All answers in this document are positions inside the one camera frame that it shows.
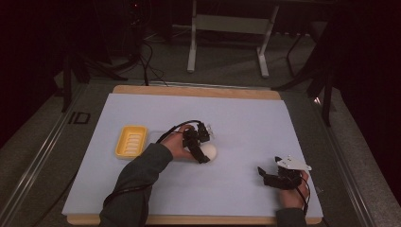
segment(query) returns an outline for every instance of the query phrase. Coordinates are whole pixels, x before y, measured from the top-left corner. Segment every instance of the gray carpet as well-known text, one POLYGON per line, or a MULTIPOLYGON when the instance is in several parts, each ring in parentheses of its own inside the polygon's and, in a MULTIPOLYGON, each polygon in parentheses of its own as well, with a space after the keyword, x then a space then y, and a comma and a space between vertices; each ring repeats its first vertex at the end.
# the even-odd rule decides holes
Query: gray carpet
MULTIPOLYGON (((270 77, 262 79, 254 49, 259 44, 257 37, 250 37, 247 42, 230 40, 216 43, 210 42, 210 37, 214 34, 203 35, 208 39, 203 37, 199 40, 196 71, 193 74, 186 72, 189 51, 186 33, 177 36, 172 44, 155 42, 160 38, 152 37, 152 41, 148 41, 153 48, 149 64, 152 70, 148 70, 152 83, 268 89, 291 79, 284 58, 293 42, 289 37, 276 35, 271 38, 267 54, 270 77), (164 82, 161 82, 156 75, 162 77, 164 82)), ((314 43, 307 37, 302 39, 291 55, 295 70, 302 67, 313 46, 314 43)), ((149 51, 148 47, 143 46, 145 58, 150 56, 149 51)), ((143 68, 139 64, 129 71, 121 70, 119 74, 129 78, 124 82, 126 84, 143 83, 143 68)), ((2 148, 0 204, 5 204, 27 166, 38 150, 41 150, 41 145, 52 131, 52 127, 60 118, 66 119, 62 124, 57 143, 51 146, 51 153, 42 171, 28 191, 10 226, 33 226, 38 220, 40 221, 38 226, 70 226, 61 214, 68 191, 60 199, 59 196, 78 171, 107 94, 116 84, 123 82, 112 81, 93 72, 90 84, 76 85, 76 91, 83 92, 76 92, 79 94, 79 96, 76 94, 77 102, 68 113, 61 114, 62 100, 59 97, 51 97, 2 148), (88 124, 74 124, 74 121, 70 121, 73 113, 90 114, 88 124)), ((360 131, 341 102, 340 93, 335 91, 331 108, 333 126, 332 129, 328 129, 320 118, 319 106, 306 96, 304 92, 306 86, 307 82, 281 95, 288 105, 305 159, 313 166, 311 175, 319 191, 323 214, 330 226, 364 226, 363 219, 366 218, 361 216, 354 205, 355 201, 350 196, 353 192, 350 192, 346 176, 344 178, 344 169, 336 153, 338 148, 341 150, 340 155, 346 158, 346 166, 351 168, 352 184, 357 187, 357 191, 363 193, 363 201, 374 219, 374 226, 396 226, 401 223, 399 205, 393 203, 392 195, 389 194, 389 189, 379 171, 377 172, 375 162, 369 156, 370 151, 360 131), (360 161, 358 157, 363 157, 365 162, 360 161), (365 181, 366 176, 364 179, 359 178, 364 176, 364 172, 371 174, 370 181, 365 181), (381 197, 376 194, 376 190, 380 191, 381 197)), ((322 222, 316 226, 326 225, 322 222)))

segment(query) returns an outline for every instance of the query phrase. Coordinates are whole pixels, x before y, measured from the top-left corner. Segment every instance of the hand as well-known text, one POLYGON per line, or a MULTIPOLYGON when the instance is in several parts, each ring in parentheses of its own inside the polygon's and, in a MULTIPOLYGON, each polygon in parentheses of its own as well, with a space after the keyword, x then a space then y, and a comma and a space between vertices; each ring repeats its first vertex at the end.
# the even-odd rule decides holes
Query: hand
MULTIPOLYGON (((298 186, 305 199, 309 197, 309 189, 306 187, 309 175, 305 171, 301 171, 301 177, 304 181, 298 186)), ((304 200, 296 189, 293 190, 280 190, 280 201, 284 208, 303 208, 304 200)))
POLYGON ((161 144, 168 148, 173 155, 174 159, 185 158, 189 160, 195 160, 192 154, 183 148, 183 132, 186 129, 193 128, 191 125, 181 126, 178 132, 172 132, 161 144))

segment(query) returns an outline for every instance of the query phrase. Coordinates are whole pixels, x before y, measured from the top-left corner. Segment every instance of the white ball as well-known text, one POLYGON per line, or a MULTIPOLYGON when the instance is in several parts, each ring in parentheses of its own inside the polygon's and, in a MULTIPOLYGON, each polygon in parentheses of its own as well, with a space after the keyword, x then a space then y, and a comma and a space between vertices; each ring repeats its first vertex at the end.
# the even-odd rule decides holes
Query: white ball
POLYGON ((210 159, 210 161, 215 160, 216 156, 218 155, 218 150, 212 144, 202 144, 200 149, 203 151, 203 154, 210 159))

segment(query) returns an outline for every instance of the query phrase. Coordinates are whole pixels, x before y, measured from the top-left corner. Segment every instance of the yellow tray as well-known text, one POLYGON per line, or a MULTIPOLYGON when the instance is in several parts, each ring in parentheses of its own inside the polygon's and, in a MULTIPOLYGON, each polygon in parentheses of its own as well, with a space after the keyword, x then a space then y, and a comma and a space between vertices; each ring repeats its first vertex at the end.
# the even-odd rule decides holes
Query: yellow tray
POLYGON ((125 126, 121 130, 115 155, 121 159, 133 159, 144 151, 148 129, 144 126, 125 126))

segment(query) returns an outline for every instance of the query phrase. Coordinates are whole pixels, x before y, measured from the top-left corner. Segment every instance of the gray sleeve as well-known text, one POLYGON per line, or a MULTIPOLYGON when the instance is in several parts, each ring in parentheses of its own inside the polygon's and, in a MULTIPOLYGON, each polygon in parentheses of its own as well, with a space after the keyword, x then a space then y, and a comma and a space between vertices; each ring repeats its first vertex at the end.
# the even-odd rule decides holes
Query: gray sleeve
MULTIPOLYGON (((155 183, 172 159, 165 146, 150 144, 141 156, 123 168, 113 192, 155 183)), ((151 187, 148 187, 114 197, 101 211, 99 226, 144 226, 150 193, 151 187)))
POLYGON ((287 208, 276 212, 277 227, 306 227, 302 209, 287 208))

